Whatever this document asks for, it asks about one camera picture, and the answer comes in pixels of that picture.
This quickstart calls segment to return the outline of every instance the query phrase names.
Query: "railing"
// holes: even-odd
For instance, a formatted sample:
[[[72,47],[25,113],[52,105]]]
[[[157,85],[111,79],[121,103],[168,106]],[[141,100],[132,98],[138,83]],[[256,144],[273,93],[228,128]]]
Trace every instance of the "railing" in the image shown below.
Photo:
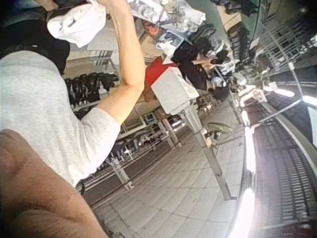
[[[162,138],[160,141],[155,141],[152,144],[145,146],[134,153],[130,153],[128,156],[125,157],[125,160],[120,163],[122,169],[127,168],[128,166],[132,165],[133,163],[137,162],[139,159],[153,151],[156,146],[164,142],[169,136]],[[84,181],[85,184],[85,191],[97,186],[98,184],[106,181],[110,177],[116,175],[116,171],[112,166],[109,166],[108,168],[104,169],[103,172],[100,172],[99,174],[97,173],[95,176],[91,175],[88,180]],[[76,187],[77,191],[81,190],[81,185],[78,185]]]

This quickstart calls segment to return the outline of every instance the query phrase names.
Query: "white t-shirt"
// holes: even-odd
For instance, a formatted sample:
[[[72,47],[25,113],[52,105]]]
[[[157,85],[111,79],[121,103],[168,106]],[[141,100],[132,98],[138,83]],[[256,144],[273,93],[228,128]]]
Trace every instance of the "white t-shirt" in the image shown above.
[[[79,121],[55,64],[30,51],[0,60],[0,115],[1,130],[20,133],[73,186],[96,171],[120,131],[114,118],[98,108]]]

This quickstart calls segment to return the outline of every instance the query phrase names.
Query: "black clothing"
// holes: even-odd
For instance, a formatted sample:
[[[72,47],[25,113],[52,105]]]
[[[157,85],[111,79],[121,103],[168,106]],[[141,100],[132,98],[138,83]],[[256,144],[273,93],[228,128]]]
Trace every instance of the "black clothing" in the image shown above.
[[[1,29],[0,59],[18,51],[33,51],[51,60],[63,74],[70,45],[54,38],[44,21],[26,20]]]

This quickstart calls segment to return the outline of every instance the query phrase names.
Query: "skin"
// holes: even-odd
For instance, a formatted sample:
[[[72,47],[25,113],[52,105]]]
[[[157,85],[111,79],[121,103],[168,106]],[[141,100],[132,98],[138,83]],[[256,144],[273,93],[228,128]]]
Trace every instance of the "skin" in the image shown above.
[[[99,0],[113,20],[119,48],[120,74],[123,84],[97,107],[122,124],[138,101],[145,80],[145,64],[137,37],[131,8],[126,0]]]
[[[123,84],[98,108],[122,124],[144,88],[145,64],[126,0],[100,0],[111,14]],[[81,195],[18,133],[0,133],[1,230],[8,237],[106,238]]]
[[[25,139],[4,130],[0,141],[1,225],[12,237],[63,237],[62,226],[80,237],[107,237],[81,195]]]

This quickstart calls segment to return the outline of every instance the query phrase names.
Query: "raised arm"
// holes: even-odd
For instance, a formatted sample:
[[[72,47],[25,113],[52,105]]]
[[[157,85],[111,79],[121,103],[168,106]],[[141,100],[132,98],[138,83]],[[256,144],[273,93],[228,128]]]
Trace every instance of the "raised arm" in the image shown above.
[[[99,0],[99,3],[106,7],[113,20],[123,83],[97,107],[122,124],[144,89],[144,58],[127,0]]]

